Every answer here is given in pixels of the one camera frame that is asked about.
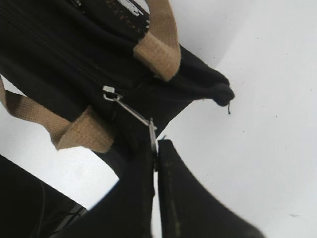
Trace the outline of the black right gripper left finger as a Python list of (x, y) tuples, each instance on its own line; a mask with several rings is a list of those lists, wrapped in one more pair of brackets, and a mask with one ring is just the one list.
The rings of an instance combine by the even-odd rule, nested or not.
[(150, 238), (154, 196), (153, 154), (141, 143), (111, 191), (59, 238)]

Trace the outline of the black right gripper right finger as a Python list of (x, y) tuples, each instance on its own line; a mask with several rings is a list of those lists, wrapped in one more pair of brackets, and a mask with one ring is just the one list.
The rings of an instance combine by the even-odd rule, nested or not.
[(164, 238), (262, 238), (263, 233), (213, 197), (171, 140), (158, 142), (158, 193)]

